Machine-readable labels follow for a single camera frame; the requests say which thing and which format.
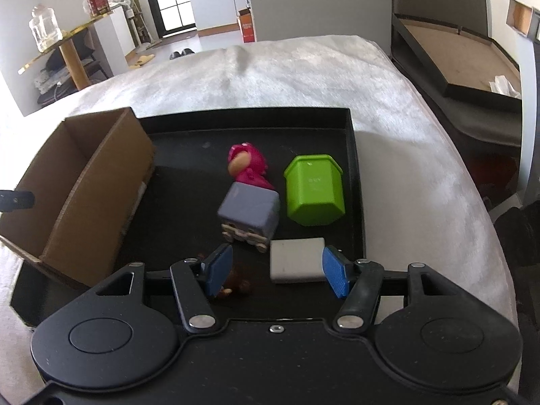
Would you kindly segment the gold round side table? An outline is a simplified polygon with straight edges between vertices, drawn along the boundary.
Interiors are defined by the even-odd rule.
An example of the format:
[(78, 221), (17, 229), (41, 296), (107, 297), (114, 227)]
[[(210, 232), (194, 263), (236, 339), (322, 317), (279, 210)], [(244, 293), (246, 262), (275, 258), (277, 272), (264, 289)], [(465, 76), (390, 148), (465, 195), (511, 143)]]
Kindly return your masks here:
[(25, 71), (27, 71), (36, 61), (38, 61), (40, 58), (44, 57), (49, 52), (53, 52), (55, 49), (60, 50), (60, 54), (62, 55), (62, 58), (64, 59), (64, 62), (66, 64), (66, 67), (69, 71), (69, 74), (72, 77), (72, 81), (74, 82), (75, 87), (77, 90), (83, 90), (90, 86), (90, 79), (84, 70), (84, 67), (81, 63), (81, 59), (79, 57), (79, 54), (75, 48), (73, 38), (79, 34), (81, 31), (83, 31), (85, 28), (88, 28), (98, 21), (102, 20), (103, 18), (107, 18), (110, 15), (112, 15), (113, 12), (109, 11), (104, 14), (100, 14), (96, 16), (95, 18), (92, 18), (90, 21), (75, 27), (73, 30), (70, 31), (63, 31), (63, 39), (55, 42), (52, 44), (48, 49), (45, 49), (43, 52), (40, 52), (39, 55), (31, 59), (30, 62), (27, 62), (27, 64), (23, 65), (19, 70), (18, 74), (22, 75)]

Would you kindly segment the green hexagonal container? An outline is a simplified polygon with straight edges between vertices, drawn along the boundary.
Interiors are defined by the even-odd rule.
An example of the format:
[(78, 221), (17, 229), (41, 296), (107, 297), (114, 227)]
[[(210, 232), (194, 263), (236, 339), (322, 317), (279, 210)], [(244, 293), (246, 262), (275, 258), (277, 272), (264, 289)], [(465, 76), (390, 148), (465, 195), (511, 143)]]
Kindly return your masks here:
[(296, 156), (284, 171), (288, 218), (326, 226), (345, 215), (343, 171), (329, 155)]

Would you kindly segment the orange cardboard box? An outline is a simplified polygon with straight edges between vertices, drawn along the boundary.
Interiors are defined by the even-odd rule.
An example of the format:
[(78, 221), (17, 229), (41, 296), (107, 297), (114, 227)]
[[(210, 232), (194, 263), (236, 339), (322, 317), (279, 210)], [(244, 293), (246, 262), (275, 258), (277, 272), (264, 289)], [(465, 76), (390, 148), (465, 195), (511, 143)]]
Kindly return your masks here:
[(252, 13), (251, 9), (241, 9), (238, 12), (238, 23), (240, 31), (242, 32), (243, 42), (252, 43), (255, 42), (255, 33), (252, 24)]

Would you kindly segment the brown-haired girl figurine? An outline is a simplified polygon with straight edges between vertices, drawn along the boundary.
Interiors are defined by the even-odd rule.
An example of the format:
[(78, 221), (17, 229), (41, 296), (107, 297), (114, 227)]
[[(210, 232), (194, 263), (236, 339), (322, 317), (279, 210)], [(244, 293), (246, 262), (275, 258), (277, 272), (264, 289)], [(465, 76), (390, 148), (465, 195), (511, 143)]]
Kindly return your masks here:
[(252, 289), (251, 271), (248, 265), (234, 259), (233, 266), (218, 292), (218, 297), (234, 294), (249, 294)]

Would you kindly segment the black slippers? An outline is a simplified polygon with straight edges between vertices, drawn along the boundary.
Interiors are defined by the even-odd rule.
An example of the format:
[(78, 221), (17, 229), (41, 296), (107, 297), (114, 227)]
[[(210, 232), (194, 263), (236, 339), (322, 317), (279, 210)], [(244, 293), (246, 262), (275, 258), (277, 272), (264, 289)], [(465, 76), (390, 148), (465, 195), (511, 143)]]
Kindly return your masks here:
[(175, 50), (170, 54), (169, 59), (170, 60), (178, 59), (178, 58), (190, 56), (190, 55), (193, 55), (193, 54), (194, 54), (194, 51), (192, 49), (189, 49), (189, 48), (182, 49), (181, 51)]

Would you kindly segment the pink hooded figurine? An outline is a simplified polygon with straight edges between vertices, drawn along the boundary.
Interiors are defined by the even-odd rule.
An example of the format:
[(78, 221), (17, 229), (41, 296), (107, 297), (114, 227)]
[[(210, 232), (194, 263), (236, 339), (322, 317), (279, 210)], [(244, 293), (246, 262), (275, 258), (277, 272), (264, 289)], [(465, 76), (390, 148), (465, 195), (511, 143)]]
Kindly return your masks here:
[(227, 170), (236, 182), (274, 190), (266, 179), (267, 163), (263, 154), (251, 143), (239, 143), (230, 148)]

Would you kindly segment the clear glass jar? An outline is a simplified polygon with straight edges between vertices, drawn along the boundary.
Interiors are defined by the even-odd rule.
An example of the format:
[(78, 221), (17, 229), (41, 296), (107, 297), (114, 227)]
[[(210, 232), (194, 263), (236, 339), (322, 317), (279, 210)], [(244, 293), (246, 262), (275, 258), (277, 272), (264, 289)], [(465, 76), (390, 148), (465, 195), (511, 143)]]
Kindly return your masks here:
[(63, 40), (62, 31), (52, 8), (41, 4), (35, 5), (32, 9), (32, 19), (28, 24), (39, 52), (45, 52)]

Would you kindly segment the yellow slippers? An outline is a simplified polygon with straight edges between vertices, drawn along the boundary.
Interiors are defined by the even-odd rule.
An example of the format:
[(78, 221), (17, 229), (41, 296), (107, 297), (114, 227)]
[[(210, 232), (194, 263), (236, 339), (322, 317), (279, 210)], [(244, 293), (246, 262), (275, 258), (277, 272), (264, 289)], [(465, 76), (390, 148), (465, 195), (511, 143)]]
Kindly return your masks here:
[(142, 55), (129, 64), (129, 69), (134, 70), (148, 64), (155, 58), (155, 54)]

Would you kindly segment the red tin can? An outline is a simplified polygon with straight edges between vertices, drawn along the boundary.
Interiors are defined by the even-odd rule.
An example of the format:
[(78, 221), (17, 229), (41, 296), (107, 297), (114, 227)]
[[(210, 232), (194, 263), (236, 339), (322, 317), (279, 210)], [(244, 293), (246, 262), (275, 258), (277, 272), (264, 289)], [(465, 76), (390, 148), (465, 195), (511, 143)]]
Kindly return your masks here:
[(91, 18), (108, 14), (111, 9), (108, 0), (86, 0)]

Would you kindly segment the black tray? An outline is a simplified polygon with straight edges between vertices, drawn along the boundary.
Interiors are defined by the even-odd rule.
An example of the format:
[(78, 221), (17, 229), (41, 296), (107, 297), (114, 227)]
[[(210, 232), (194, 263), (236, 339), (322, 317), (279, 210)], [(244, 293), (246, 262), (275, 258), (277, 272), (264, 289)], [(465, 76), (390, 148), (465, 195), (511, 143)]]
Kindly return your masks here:
[[(217, 211), (232, 179), (227, 156), (236, 143), (264, 155), (267, 177), (281, 198), (277, 240), (323, 238), (348, 259), (364, 256), (360, 172), (351, 112), (342, 108), (246, 108), (184, 112), (139, 119), (157, 152), (155, 171), (135, 213), (114, 271), (144, 262), (168, 271), (180, 259), (205, 258), (224, 242)], [(287, 214), (284, 171), (296, 156), (330, 155), (343, 170), (345, 215), (328, 226), (303, 227)], [(234, 242), (234, 272), (249, 281), (210, 300), (224, 319), (332, 319), (341, 305), (325, 281), (273, 283), (269, 253)], [(74, 289), (22, 264), (10, 305), (35, 327), (87, 288)]]

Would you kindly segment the grey cube rabbit toy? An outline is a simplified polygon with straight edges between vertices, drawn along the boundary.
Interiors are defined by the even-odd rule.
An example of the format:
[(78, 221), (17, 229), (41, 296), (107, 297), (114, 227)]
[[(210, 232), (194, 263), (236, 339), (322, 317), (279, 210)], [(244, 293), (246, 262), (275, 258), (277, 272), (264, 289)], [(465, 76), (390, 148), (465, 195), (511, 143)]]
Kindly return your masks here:
[(234, 182), (218, 209), (222, 236), (267, 252), (279, 223), (280, 204), (274, 190)]

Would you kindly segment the brown cardboard box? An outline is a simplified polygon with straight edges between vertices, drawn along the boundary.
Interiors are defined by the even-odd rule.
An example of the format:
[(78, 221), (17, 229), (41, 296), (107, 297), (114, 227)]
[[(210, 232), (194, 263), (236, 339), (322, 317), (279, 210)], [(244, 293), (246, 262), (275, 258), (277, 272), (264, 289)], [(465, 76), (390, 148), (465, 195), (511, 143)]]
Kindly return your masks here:
[(94, 286), (113, 271), (154, 154), (129, 108), (64, 119), (18, 183), (33, 208), (2, 215), (2, 242), (41, 272)]

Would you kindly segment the white blanket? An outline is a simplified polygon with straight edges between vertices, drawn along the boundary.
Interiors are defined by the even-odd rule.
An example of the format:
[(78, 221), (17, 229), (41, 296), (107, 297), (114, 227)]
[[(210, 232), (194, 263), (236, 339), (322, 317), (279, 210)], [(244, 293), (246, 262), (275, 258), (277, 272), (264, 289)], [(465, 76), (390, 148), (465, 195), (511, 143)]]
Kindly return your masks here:
[[(372, 325), (335, 331), (335, 315), (218, 318), (216, 331), (187, 331), (169, 271), (184, 259), (161, 272), (129, 262), (86, 286), (41, 272), (2, 242), (3, 263), (29, 264), (51, 280), (87, 288), (35, 327), (17, 314), (2, 318), (6, 398), (27, 404), (511, 400), (522, 339), (500, 242), (450, 137), (373, 42), (351, 36), (256, 42), (128, 71), (3, 126), (1, 185), (21, 191), (29, 164), (68, 117), (129, 108), (140, 121), (284, 107), (351, 112), (365, 243), (361, 258), (342, 254), (384, 268)], [(156, 167), (154, 150), (144, 192)]]

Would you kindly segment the white power adapter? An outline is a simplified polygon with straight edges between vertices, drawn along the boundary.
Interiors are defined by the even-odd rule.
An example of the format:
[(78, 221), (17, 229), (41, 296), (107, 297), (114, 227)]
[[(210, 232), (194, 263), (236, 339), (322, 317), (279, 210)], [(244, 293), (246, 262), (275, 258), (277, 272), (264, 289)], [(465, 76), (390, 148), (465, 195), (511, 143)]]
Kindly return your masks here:
[(270, 244), (270, 279), (276, 284), (324, 281), (323, 238), (272, 240)]

